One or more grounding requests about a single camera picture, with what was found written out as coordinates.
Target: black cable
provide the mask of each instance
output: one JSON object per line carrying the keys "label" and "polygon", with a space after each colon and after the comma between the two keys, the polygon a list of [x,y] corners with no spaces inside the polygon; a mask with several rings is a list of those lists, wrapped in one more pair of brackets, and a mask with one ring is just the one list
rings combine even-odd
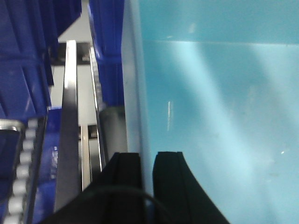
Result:
{"label": "black cable", "polygon": [[159,202],[157,199],[152,197],[151,195],[147,194],[143,190],[132,188],[129,186],[124,185],[106,185],[95,188],[93,191],[91,191],[89,194],[87,194],[85,197],[85,200],[88,200],[89,198],[94,197],[97,194],[115,194],[115,193],[121,193],[121,194],[130,194],[135,195],[139,197],[143,197],[149,201],[151,201],[155,207],[160,210],[160,212],[168,219],[169,223],[174,224],[173,218],[171,217],[169,211],[164,207],[164,205]]}

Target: white roller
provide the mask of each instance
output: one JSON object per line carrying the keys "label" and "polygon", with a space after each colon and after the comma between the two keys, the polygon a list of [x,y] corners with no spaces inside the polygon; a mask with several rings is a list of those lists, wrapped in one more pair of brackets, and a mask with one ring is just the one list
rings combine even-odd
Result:
{"label": "white roller", "polygon": [[28,128],[37,128],[38,126],[38,120],[37,119],[30,119],[28,121]]}
{"label": "white roller", "polygon": [[29,165],[18,165],[17,167],[17,178],[28,178],[29,177]]}
{"label": "white roller", "polygon": [[32,162],[32,153],[28,152],[21,152],[20,154],[20,164],[30,164]]}
{"label": "white roller", "polygon": [[6,216],[3,224],[21,224],[21,215]]}
{"label": "white roller", "polygon": [[12,215],[20,214],[24,209],[24,196],[13,196],[8,201],[8,212]]}
{"label": "white roller", "polygon": [[13,183],[13,194],[17,195],[24,195],[26,194],[26,186],[27,180],[26,179],[17,179]]}
{"label": "white roller", "polygon": [[24,140],[23,149],[24,151],[32,151],[34,149],[34,140]]}
{"label": "white roller", "polygon": [[29,128],[25,131],[25,138],[26,139],[35,139],[36,138],[36,129]]}

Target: blue storage crate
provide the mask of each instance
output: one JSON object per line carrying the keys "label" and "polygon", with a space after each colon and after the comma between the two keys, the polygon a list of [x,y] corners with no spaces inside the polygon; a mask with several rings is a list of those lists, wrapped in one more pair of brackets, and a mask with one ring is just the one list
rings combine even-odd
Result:
{"label": "blue storage crate", "polygon": [[61,107],[48,112],[47,126],[36,191],[33,222],[38,223],[54,210]]}
{"label": "blue storage crate", "polygon": [[5,208],[7,207],[7,200],[0,202],[0,220],[4,217]]}
{"label": "blue storage crate", "polygon": [[50,94],[43,65],[0,64],[0,118],[44,116]]}
{"label": "blue storage crate", "polygon": [[0,58],[42,57],[46,45],[37,0],[2,0],[0,17]]}
{"label": "blue storage crate", "polygon": [[121,62],[123,7],[124,0],[89,1],[93,44],[100,60]]}
{"label": "blue storage crate", "polygon": [[39,9],[43,24],[43,34],[47,47],[58,49],[58,34],[53,0],[39,0]]}
{"label": "blue storage crate", "polygon": [[61,35],[82,12],[81,0],[53,0],[57,33]]}
{"label": "blue storage crate", "polygon": [[121,63],[105,64],[98,61],[103,101],[108,106],[124,105]]}
{"label": "blue storage crate", "polygon": [[124,105],[121,33],[123,0],[90,0],[89,21],[98,62],[103,101]]}

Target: metal frame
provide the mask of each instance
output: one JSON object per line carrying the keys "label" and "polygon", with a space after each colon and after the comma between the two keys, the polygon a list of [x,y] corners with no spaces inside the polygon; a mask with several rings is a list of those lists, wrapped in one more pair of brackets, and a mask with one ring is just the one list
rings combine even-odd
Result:
{"label": "metal frame", "polygon": [[108,107],[100,113],[104,150],[108,160],[114,153],[127,153],[127,130],[124,106]]}
{"label": "metal frame", "polygon": [[[22,150],[22,143],[23,139],[25,137],[25,125],[17,120],[10,120],[10,119],[0,119],[0,132],[16,132],[19,134],[18,142],[15,149],[15,155],[14,155],[14,162],[13,162],[13,171],[11,175],[11,184],[8,190],[7,198],[9,198],[12,195],[13,191],[13,181],[16,177],[16,166],[19,163],[20,159],[20,152]],[[9,214],[8,212],[8,204],[4,208],[2,219],[0,219],[0,223],[2,223],[5,219],[5,217]]]}
{"label": "metal frame", "polygon": [[[77,42],[77,65],[89,65],[89,42]],[[65,65],[66,42],[59,42],[57,55],[51,52],[51,64],[54,66]]]}
{"label": "metal frame", "polygon": [[91,182],[91,164],[89,155],[88,126],[81,126],[81,170],[82,170],[82,190]]}
{"label": "metal frame", "polygon": [[74,199],[80,191],[77,45],[76,41],[70,40],[66,43],[64,90],[54,211],[59,210]]}
{"label": "metal frame", "polygon": [[97,64],[93,47],[90,47],[89,49],[89,58],[90,58],[89,61],[90,61],[92,81],[93,81],[94,105],[95,105],[95,111],[97,116],[100,169],[102,171],[102,169],[106,166],[106,163],[108,161],[108,154],[105,151],[104,144],[103,144],[103,137],[102,137],[101,125],[100,125],[100,112],[106,108],[106,105],[102,100],[102,89],[99,80],[98,64]]}

